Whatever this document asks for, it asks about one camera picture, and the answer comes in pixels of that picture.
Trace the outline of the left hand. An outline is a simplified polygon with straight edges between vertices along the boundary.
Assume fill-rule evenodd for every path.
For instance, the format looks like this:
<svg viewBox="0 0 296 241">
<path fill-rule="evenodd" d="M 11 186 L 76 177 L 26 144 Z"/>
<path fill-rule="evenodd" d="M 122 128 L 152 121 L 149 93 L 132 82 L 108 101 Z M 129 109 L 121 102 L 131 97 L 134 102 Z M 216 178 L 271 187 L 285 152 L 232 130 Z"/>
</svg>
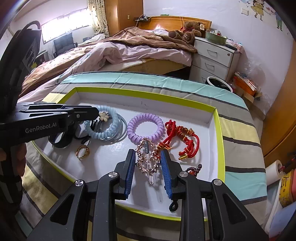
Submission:
<svg viewBox="0 0 296 241">
<path fill-rule="evenodd" d="M 26 154 L 27 154 L 27 147 L 26 144 L 18 145 L 16 149 L 16 171 L 19 176 L 23 177 L 25 173 L 26 167 Z"/>
</svg>

